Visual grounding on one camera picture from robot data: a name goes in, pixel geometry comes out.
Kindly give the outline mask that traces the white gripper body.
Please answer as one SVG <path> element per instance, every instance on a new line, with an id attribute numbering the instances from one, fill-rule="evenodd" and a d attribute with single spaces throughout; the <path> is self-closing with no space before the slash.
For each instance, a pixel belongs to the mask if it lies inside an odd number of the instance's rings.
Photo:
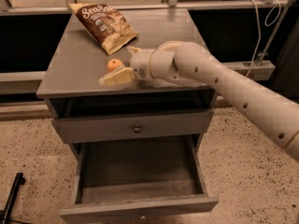
<path id="1" fill-rule="evenodd" d="M 151 81 L 153 77 L 150 72 L 150 58 L 154 49 L 141 49 L 132 53 L 130 66 L 135 77 L 142 81 Z"/>

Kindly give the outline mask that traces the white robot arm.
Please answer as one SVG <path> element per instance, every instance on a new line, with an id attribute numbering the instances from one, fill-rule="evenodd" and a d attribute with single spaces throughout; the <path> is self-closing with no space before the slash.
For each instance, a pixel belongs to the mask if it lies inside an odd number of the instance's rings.
<path id="1" fill-rule="evenodd" d="M 171 41 L 157 49 L 130 46 L 130 65 L 110 66 L 99 79 L 105 87 L 162 79 L 184 87 L 207 84 L 278 147 L 299 160 L 299 104 L 220 63 L 205 47 Z"/>

